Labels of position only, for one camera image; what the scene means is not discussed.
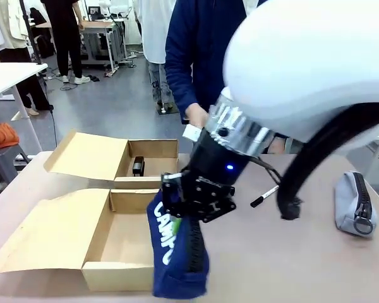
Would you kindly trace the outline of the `person's left hand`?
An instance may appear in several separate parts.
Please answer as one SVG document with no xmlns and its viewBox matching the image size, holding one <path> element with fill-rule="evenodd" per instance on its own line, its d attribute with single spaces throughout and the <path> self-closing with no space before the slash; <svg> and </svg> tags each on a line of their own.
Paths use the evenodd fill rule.
<svg viewBox="0 0 379 303">
<path fill-rule="evenodd" d="M 286 139 L 275 137 L 268 147 L 268 154 L 284 154 L 285 153 Z"/>
</svg>

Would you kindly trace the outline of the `person's right hand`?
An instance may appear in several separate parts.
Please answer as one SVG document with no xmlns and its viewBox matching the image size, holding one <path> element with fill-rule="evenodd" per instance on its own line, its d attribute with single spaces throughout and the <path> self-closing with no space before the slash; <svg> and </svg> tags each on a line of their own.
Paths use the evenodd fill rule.
<svg viewBox="0 0 379 303">
<path fill-rule="evenodd" d="M 185 110 L 185 119 L 192 126 L 202 129 L 207 123 L 208 113 L 198 103 L 193 103 Z"/>
</svg>

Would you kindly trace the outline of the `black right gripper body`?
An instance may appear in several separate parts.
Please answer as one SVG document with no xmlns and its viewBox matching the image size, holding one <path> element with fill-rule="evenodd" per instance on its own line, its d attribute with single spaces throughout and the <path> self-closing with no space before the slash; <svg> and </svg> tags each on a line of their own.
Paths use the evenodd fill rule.
<svg viewBox="0 0 379 303">
<path fill-rule="evenodd" d="M 191 152 L 188 164 L 182 169 L 181 182 L 193 185 L 204 179 L 222 186 L 233 186 L 243 173 L 249 157 L 218 144 L 206 129 L 202 129 Z"/>
</svg>

